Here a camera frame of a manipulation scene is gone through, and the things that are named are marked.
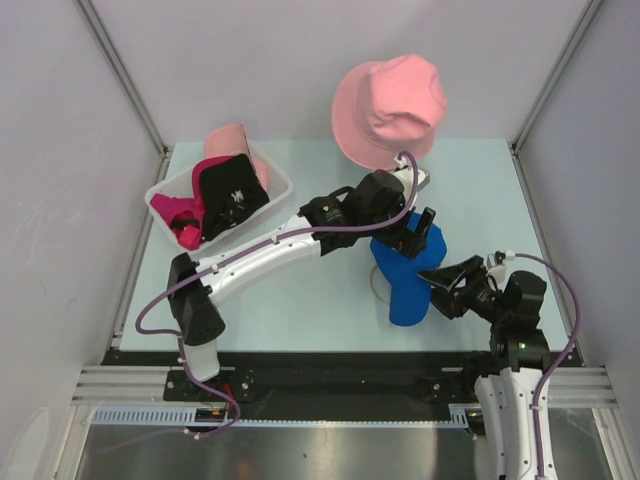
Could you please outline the magenta hat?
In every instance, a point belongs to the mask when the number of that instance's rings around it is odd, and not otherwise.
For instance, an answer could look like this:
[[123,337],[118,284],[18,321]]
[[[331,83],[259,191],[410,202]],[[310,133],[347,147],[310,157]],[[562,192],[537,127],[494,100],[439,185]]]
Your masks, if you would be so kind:
[[193,252],[205,243],[203,224],[206,207],[200,177],[207,170],[224,165],[231,159],[231,155],[206,158],[145,193],[145,203],[152,217],[179,248]]

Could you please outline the light pink bucket hat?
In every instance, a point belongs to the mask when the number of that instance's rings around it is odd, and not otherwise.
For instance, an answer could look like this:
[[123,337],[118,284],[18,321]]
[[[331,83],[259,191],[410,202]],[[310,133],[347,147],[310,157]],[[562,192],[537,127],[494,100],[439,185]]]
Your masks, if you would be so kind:
[[432,149],[448,108],[438,68],[420,55],[370,61],[336,88],[331,110],[342,153],[370,170],[391,170],[407,151],[417,160]]

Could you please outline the blue baseball cap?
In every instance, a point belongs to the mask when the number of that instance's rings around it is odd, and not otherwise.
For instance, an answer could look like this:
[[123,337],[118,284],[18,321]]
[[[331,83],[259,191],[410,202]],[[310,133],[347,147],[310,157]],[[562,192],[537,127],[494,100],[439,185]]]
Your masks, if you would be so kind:
[[370,242],[375,262],[391,287],[389,321],[400,327],[420,323],[427,315],[431,285],[419,273],[438,269],[447,254],[442,230],[433,224],[426,235],[426,248],[408,259],[376,239]]

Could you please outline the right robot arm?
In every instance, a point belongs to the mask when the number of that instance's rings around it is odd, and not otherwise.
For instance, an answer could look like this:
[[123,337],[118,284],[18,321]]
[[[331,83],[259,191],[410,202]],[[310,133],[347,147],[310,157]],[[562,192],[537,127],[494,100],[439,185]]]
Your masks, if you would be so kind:
[[540,310],[547,290],[538,275],[517,270],[499,287],[506,256],[491,266],[479,256],[453,266],[422,271],[431,304],[448,319],[473,312],[490,325],[489,351],[466,366],[463,393],[479,401],[497,479],[554,479],[547,372],[548,342]]

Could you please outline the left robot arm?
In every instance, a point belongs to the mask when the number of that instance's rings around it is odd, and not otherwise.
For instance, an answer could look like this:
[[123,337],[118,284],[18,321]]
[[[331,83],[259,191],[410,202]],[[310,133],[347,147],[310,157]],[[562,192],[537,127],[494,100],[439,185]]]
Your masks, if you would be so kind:
[[214,397],[221,387],[217,340],[226,325],[218,306],[271,273],[298,261],[350,248],[372,238],[414,259],[427,245],[435,213],[415,213],[418,193],[430,175],[404,167],[367,174],[356,187],[315,197],[284,224],[232,251],[198,260],[176,256],[170,266],[168,296],[180,329],[180,351],[189,367],[186,387],[197,398]]

